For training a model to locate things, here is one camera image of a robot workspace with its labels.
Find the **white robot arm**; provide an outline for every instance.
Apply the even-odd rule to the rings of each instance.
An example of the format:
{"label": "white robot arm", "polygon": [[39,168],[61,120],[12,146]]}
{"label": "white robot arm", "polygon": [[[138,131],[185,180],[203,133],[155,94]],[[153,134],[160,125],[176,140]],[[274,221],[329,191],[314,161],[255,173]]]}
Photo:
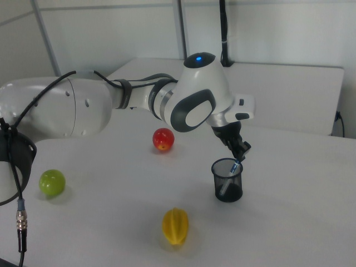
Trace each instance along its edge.
{"label": "white robot arm", "polygon": [[[9,125],[14,124],[27,105],[55,79],[30,78],[5,84],[0,89],[0,117]],[[179,132],[191,131],[206,121],[240,161],[250,149],[239,135],[239,121],[254,117],[254,98],[232,94],[221,63],[209,53],[188,57],[178,81],[165,74],[115,82],[65,78],[29,110],[17,130],[33,142],[93,135],[105,128],[113,108],[127,107],[149,110]],[[29,167],[16,164],[24,187],[36,148],[30,141],[20,139],[14,139],[14,149],[17,143],[30,147],[26,159],[30,161]],[[17,191],[1,139],[0,172],[0,205],[3,205],[14,199]]]}

